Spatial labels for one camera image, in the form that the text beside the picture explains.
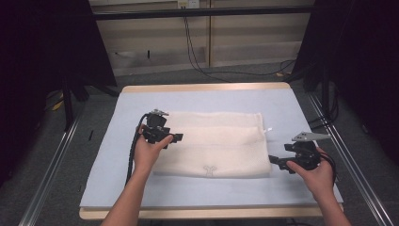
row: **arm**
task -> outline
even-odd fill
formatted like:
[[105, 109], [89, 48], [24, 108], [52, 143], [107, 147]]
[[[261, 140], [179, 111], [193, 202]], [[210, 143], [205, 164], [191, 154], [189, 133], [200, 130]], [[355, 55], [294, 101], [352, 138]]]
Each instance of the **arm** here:
[[144, 187], [150, 176], [152, 166], [161, 150], [172, 139], [173, 136], [167, 136], [159, 143], [150, 144], [143, 136], [140, 136], [136, 144], [135, 169], [132, 177], [109, 211], [102, 225], [137, 225]]
[[329, 163], [322, 159], [320, 166], [314, 170], [305, 170], [295, 162], [287, 162], [287, 166], [303, 178], [306, 186], [313, 194], [319, 204], [325, 224], [328, 225], [351, 225], [340, 205], [335, 199], [332, 182], [332, 168]]

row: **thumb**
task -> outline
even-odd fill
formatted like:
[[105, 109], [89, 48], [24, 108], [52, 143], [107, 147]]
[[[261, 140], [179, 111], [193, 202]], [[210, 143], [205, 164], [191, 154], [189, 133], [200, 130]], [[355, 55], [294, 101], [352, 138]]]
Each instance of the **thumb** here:
[[164, 139], [162, 139], [161, 141], [159, 141], [158, 143], [155, 143], [156, 148], [158, 150], [163, 149], [165, 146], [167, 146], [171, 141], [173, 140], [173, 135], [168, 135], [167, 137], [165, 137]]
[[306, 170], [303, 169], [301, 166], [297, 165], [297, 163], [293, 162], [293, 161], [288, 161], [287, 162], [287, 166], [293, 170], [294, 172], [296, 172], [297, 174], [299, 174], [299, 176], [301, 176], [302, 178], [304, 177]]

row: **carpeted floor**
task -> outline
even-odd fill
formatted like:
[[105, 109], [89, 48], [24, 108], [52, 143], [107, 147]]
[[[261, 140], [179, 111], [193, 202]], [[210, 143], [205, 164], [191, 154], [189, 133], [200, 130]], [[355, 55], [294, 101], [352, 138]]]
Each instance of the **carpeted floor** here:
[[[224, 67], [218, 70], [232, 72], [267, 73], [279, 70], [279, 64], [244, 65]], [[281, 77], [272, 75], [247, 75], [238, 73], [208, 73], [204, 75], [194, 70], [167, 73], [150, 73], [119, 76], [117, 81], [121, 90], [128, 85], [152, 84], [192, 84], [219, 82], [273, 82]], [[317, 114], [302, 88], [302, 81], [290, 84], [308, 120]], [[99, 225], [100, 221], [86, 221], [79, 218], [79, 202], [96, 157], [107, 125], [112, 118], [117, 98], [110, 97], [96, 89], [88, 88], [91, 96], [86, 103], [75, 103], [74, 109], [83, 108], [73, 139], [63, 156], [56, 178], [51, 184], [44, 205], [36, 220], [36, 225]], [[358, 163], [375, 194], [388, 211], [393, 224], [399, 224], [399, 169], [381, 150], [377, 140], [364, 133], [361, 121], [344, 100], [339, 98], [340, 115], [334, 122], [345, 144]], [[64, 111], [48, 110], [43, 116], [40, 128], [32, 140], [28, 154], [20, 162], [14, 176], [0, 188], [0, 225], [18, 225], [24, 211], [32, 199], [40, 181], [47, 171], [59, 141], [63, 136], [65, 124]], [[323, 127], [313, 132], [325, 133]], [[353, 225], [377, 225], [378, 222], [363, 199], [352, 176], [330, 140], [319, 141], [319, 145], [331, 153], [338, 163], [338, 188], [344, 199], [344, 212]], [[321, 218], [296, 218], [296, 222], [311, 225], [324, 225]], [[148, 221], [143, 225], [286, 225], [291, 219], [254, 220], [180, 220]]]

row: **cream cloth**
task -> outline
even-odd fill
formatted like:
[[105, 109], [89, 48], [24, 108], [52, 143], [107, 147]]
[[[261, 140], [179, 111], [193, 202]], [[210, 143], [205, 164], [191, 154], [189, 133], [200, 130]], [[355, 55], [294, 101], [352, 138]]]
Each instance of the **cream cloth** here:
[[166, 127], [183, 140], [162, 150], [155, 173], [245, 178], [271, 171], [262, 115], [169, 112]]

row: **forearm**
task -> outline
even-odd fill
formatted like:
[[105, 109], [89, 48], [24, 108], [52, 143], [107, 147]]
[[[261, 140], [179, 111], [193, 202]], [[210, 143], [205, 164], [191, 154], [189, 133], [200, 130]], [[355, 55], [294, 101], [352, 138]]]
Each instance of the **forearm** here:
[[149, 173], [134, 172], [102, 225], [137, 225]]
[[351, 225], [349, 220], [346, 218], [346, 215], [343, 213], [341, 206], [335, 199], [334, 194], [326, 195], [325, 197], [315, 197], [315, 199], [317, 200], [317, 203], [322, 211], [326, 226]]

